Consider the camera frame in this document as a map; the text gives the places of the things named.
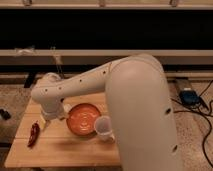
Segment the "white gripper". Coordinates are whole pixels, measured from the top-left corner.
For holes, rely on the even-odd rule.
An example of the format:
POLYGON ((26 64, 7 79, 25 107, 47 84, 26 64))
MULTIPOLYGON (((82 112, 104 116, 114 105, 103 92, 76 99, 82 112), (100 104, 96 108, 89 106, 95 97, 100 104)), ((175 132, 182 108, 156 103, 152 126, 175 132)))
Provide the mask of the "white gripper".
POLYGON ((57 111, 54 112, 45 112, 44 110, 41 110, 41 129, 45 130, 54 119, 67 119, 71 109, 72 106, 70 104, 63 104, 57 111))

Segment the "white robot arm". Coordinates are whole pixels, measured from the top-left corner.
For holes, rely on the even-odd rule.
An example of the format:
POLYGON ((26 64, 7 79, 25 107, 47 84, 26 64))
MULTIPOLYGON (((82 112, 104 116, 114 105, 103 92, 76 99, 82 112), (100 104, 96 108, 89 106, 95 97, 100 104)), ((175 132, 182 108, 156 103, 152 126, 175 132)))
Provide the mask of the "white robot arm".
POLYGON ((62 80, 48 73, 31 97, 52 120, 62 100, 103 92, 123 171, 183 171, 169 87, 161 63, 139 54, 62 80))

